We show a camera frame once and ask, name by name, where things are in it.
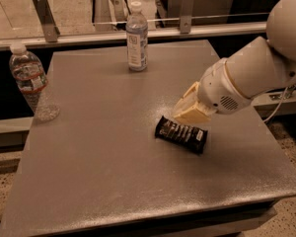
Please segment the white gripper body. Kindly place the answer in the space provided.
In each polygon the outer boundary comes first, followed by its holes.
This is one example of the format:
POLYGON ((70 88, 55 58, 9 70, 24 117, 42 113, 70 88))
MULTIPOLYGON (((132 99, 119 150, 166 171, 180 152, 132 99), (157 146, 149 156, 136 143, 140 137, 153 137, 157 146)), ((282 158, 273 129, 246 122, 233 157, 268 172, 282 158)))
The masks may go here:
POLYGON ((230 115, 251 103, 235 86, 227 68, 227 59, 222 58, 205 70, 199 80, 198 100, 214 109, 217 114, 230 115))

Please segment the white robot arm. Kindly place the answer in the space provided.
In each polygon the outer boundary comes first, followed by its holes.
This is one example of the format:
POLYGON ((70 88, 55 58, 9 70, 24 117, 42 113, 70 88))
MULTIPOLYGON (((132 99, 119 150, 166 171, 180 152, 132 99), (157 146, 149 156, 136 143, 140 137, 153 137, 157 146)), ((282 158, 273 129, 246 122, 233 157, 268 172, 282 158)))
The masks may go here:
POLYGON ((258 37, 204 71, 180 98, 173 118, 181 123, 207 122, 230 115, 268 91, 296 84, 296 0, 280 0, 258 37))

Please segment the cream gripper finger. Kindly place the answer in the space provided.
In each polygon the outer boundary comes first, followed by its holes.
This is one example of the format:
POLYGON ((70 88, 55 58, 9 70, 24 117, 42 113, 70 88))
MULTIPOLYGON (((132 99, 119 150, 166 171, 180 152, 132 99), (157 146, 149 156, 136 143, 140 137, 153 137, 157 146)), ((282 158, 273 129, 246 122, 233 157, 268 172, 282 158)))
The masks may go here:
POLYGON ((193 93, 197 93, 198 91, 198 82, 194 82, 188 89, 187 91, 184 93, 183 98, 185 99, 187 96, 189 96, 190 94, 193 93))
POLYGON ((179 100, 173 110, 173 118, 184 124, 202 123, 211 120, 216 110, 199 101, 189 103, 179 100))

